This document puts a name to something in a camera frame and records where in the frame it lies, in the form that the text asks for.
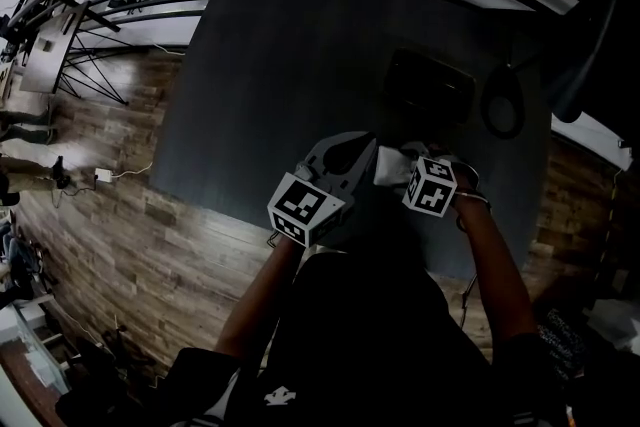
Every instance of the wooden floor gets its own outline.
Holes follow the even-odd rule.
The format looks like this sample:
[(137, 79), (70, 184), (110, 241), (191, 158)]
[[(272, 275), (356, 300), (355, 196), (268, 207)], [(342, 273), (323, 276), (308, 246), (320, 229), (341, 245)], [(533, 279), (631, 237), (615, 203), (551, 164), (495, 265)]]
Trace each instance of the wooden floor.
[[(59, 92), (59, 141), (48, 147), (11, 141), (2, 152), (48, 166), (64, 155), (69, 167), (89, 175), (95, 167), (118, 173), (148, 166), (180, 58), (158, 50), (101, 63), (128, 107), (82, 87), (83, 100)], [(14, 88), (8, 107), (37, 112), (45, 102)], [(553, 141), (538, 235), (523, 273), (534, 298), (559, 280), (593, 279), (608, 226), (613, 174), (597, 158)], [(180, 348), (214, 346), (234, 303), (269, 255), (269, 233), (185, 205), (154, 191), (147, 181), (148, 172), (129, 174), (73, 198), (26, 193), (18, 215), (25, 231), (50, 248), (47, 265), (60, 281), (58, 303), (77, 320), (58, 311), (63, 324), (96, 338), (124, 324), (129, 339), (159, 362), (162, 373)], [(466, 283), (436, 279), (459, 319)], [(477, 290), (465, 331), (490, 355)]]

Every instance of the black shirt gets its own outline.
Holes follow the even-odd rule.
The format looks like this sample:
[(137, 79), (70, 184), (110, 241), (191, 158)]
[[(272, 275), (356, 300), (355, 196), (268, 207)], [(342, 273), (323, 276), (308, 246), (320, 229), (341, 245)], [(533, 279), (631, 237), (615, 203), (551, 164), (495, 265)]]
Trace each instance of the black shirt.
[(166, 425), (565, 426), (555, 390), (537, 336), (495, 347), (489, 365), (419, 265), (320, 254), (296, 278), (263, 372), (183, 349), (158, 411)]

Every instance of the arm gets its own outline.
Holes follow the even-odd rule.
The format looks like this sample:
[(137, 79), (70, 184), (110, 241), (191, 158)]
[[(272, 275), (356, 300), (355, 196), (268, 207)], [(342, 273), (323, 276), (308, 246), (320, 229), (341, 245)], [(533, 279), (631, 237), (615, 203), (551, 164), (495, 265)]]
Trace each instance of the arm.
[(282, 237), (225, 322), (217, 352), (243, 362), (262, 357), (303, 252), (304, 247)]
[(469, 236), (494, 345), (519, 334), (537, 334), (529, 294), (485, 204), (460, 196), (455, 209)]

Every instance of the person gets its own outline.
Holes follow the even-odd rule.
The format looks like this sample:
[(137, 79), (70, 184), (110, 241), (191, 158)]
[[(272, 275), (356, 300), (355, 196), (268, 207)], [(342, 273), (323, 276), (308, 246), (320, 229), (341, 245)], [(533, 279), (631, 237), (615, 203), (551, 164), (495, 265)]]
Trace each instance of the person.
[(410, 237), (389, 228), (388, 240), (379, 233), (360, 252), (311, 256), (297, 277), (304, 248), (282, 238), (215, 351), (180, 351), (154, 425), (566, 426), (496, 223), (476, 198), (456, 196), (453, 208), (473, 253), (492, 364), (449, 315)]
[(17, 299), (33, 299), (31, 274), (38, 272), (38, 258), (31, 248), (17, 236), (15, 217), (11, 212), (11, 221), (0, 224), (0, 237), (4, 250), (0, 264), (0, 279), (5, 283), (4, 292), (0, 292), (0, 310)]
[(16, 126), (19, 123), (27, 125), (51, 125), (51, 109), (42, 114), (28, 114), (26, 112), (0, 111), (0, 142), (11, 139), (22, 139), (32, 144), (51, 144), (56, 136), (53, 128), (47, 130), (26, 130)]
[(64, 189), (71, 177), (64, 173), (62, 157), (52, 167), (30, 160), (0, 156), (0, 198), (22, 191), (52, 191)]

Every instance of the floor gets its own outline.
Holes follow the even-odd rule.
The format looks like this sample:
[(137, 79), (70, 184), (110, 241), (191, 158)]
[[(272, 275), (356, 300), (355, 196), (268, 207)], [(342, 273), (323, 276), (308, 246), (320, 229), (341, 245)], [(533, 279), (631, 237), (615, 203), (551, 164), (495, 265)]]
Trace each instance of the floor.
[[(77, 91), (83, 100), (59, 92), (58, 142), (44, 147), (10, 141), (1, 151), (49, 166), (64, 155), (74, 173), (84, 173), (86, 185), (95, 167), (140, 170), (152, 161), (180, 62), (160, 50), (100, 61), (128, 107), (82, 87)], [(14, 87), (6, 107), (37, 112), (46, 102)], [(564, 291), (592, 283), (604, 249), (614, 173), (598, 158), (553, 140), (538, 234), (523, 270), (534, 299), (544, 300), (558, 283)], [(50, 249), (48, 271), (60, 281), (54, 314), (69, 337), (98, 338), (105, 329), (126, 325), (128, 339), (158, 361), (162, 374), (182, 347), (214, 347), (229, 312), (269, 255), (269, 232), (181, 203), (147, 181), (145, 171), (98, 183), (95, 192), (75, 197), (25, 193), (17, 210), (25, 231)], [(459, 320), (467, 283), (435, 278)], [(464, 329), (490, 357), (477, 289)]]

